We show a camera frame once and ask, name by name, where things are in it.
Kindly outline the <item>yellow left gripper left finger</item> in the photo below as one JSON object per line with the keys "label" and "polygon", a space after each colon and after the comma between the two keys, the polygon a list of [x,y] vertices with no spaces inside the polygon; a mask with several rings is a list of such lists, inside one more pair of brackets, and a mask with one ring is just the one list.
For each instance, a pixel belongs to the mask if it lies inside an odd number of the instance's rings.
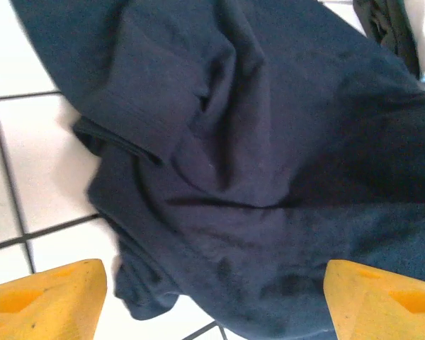
{"label": "yellow left gripper left finger", "polygon": [[107,292],[85,259],[0,284],[0,340],[93,340]]}

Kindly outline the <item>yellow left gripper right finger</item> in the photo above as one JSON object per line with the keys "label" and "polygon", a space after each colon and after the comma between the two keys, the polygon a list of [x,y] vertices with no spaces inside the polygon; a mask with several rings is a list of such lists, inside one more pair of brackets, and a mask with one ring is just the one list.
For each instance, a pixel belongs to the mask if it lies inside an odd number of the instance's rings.
{"label": "yellow left gripper right finger", "polygon": [[338,340],[425,340],[425,282],[331,260],[324,295]]}

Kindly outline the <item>navy blue t-shirt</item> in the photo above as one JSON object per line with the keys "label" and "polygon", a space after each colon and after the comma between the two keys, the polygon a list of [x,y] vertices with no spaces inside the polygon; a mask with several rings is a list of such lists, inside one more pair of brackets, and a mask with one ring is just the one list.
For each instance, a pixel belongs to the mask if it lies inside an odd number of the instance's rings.
{"label": "navy blue t-shirt", "polygon": [[425,281],[425,90],[317,0],[11,0],[101,160],[133,318],[336,340],[346,259]]}

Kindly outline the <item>dark folded t-shirt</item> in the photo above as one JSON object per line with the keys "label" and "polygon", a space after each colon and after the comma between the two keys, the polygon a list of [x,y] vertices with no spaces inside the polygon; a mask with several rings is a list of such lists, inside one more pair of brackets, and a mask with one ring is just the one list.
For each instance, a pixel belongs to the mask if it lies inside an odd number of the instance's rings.
{"label": "dark folded t-shirt", "polygon": [[365,34],[400,57],[417,79],[421,77],[417,44],[404,0],[352,0]]}

